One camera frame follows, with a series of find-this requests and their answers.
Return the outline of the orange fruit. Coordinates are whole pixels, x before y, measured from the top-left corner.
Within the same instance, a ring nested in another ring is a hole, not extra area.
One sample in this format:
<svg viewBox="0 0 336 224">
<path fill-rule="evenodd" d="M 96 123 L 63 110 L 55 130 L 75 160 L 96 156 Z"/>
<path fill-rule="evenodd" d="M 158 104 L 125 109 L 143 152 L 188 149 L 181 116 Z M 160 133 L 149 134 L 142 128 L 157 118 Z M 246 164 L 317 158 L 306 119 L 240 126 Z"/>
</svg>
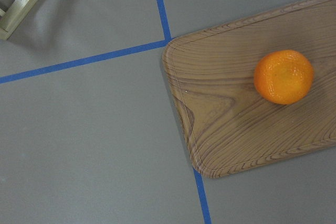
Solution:
<svg viewBox="0 0 336 224">
<path fill-rule="evenodd" d="M 282 50 L 264 56 L 257 63 L 254 86 L 264 99 L 289 105 L 308 94 L 313 78 L 313 66 L 302 53 Z"/>
</svg>

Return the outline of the wooden grain tray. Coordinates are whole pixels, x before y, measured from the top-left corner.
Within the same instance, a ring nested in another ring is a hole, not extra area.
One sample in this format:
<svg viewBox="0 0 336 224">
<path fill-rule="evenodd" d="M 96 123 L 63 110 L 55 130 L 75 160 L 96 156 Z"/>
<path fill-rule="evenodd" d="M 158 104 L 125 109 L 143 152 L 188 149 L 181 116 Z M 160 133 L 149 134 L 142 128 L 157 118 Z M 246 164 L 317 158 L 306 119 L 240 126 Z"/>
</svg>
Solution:
<svg viewBox="0 0 336 224">
<path fill-rule="evenodd" d="M 293 49 L 314 67 L 291 105 L 262 98 L 258 61 Z M 173 39 L 162 56 L 193 167 L 223 177 L 335 145 L 335 0 L 304 0 Z"/>
</svg>

